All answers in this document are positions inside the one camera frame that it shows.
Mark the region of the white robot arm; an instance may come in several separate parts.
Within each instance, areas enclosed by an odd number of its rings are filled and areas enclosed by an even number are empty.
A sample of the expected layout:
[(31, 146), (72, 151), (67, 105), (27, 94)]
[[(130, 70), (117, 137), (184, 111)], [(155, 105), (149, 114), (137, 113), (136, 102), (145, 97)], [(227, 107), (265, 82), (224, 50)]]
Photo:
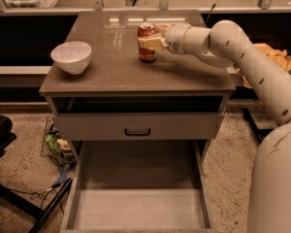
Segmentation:
[(291, 75), (258, 50), (231, 20), (212, 28), (156, 24), (137, 38), (147, 50), (191, 54), (215, 67), (236, 65), (276, 123), (252, 169), (247, 233), (291, 233)]

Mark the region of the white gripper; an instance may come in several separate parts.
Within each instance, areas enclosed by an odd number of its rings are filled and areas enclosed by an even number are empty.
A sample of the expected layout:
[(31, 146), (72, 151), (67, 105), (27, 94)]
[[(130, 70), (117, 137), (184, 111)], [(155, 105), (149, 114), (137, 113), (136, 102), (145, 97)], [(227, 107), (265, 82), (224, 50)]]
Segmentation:
[(190, 24), (173, 24), (168, 23), (155, 24), (157, 32), (165, 33), (165, 39), (162, 37), (139, 37), (138, 44), (141, 48), (147, 50), (163, 50), (167, 48), (170, 53), (184, 54), (184, 39)]

